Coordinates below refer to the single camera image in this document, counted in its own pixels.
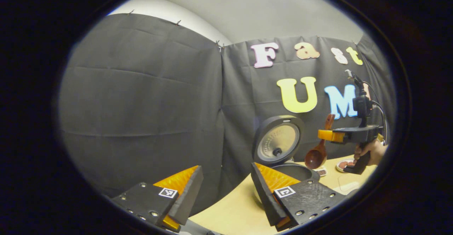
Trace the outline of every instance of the brown ladle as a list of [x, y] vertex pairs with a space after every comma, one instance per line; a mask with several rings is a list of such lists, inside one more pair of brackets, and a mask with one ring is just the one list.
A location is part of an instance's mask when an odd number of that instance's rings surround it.
[[[332, 128], [335, 114], [329, 114], [326, 118], [324, 129], [330, 130]], [[305, 156], [305, 165], [310, 169], [319, 168], [327, 160], [326, 147], [324, 146], [325, 140], [321, 140], [317, 146], [310, 150]]]

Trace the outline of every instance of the table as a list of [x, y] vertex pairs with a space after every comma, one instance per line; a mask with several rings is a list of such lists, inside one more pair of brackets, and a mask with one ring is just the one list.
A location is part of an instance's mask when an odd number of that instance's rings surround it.
[[[327, 175], [319, 180], [323, 185], [343, 195], [363, 185], [376, 168], [375, 165], [367, 166], [361, 175], [338, 171], [336, 164], [347, 158], [353, 158], [353, 155], [327, 160], [324, 164]], [[220, 201], [189, 219], [225, 235], [277, 233], [275, 227], [269, 225], [264, 209], [254, 194], [254, 183], [250, 174]]]

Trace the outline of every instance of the human hand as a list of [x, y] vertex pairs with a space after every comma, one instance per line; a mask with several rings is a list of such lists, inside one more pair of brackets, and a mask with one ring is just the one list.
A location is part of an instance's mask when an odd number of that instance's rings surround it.
[[368, 151], [370, 153], [370, 158], [367, 166], [378, 165], [382, 156], [384, 156], [385, 150], [388, 146], [383, 146], [382, 143], [375, 139], [368, 143], [363, 149], [359, 147], [359, 144], [356, 145], [356, 150], [354, 151], [354, 164], [360, 159], [360, 156], [364, 156]]

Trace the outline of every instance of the blue letter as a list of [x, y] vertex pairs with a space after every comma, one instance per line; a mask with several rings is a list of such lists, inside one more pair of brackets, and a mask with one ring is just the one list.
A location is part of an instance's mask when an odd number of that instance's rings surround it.
[[348, 116], [357, 116], [357, 111], [352, 108], [352, 100], [356, 97], [356, 87], [354, 85], [346, 85], [344, 87], [344, 97], [335, 86], [327, 86], [326, 88], [324, 88], [324, 92], [329, 95], [330, 113], [335, 114], [335, 120], [340, 118], [338, 109], [340, 109], [341, 115], [343, 117], [346, 117], [348, 106]]

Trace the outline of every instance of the pink letter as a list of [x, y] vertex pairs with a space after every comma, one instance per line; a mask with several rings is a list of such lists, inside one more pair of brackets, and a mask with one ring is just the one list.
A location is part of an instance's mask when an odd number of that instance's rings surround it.
[[259, 45], [253, 45], [252, 48], [255, 52], [256, 63], [254, 64], [255, 68], [263, 68], [263, 67], [270, 67], [272, 66], [272, 61], [269, 61], [267, 57], [270, 59], [275, 59], [275, 49], [279, 48], [277, 43], [265, 43]]

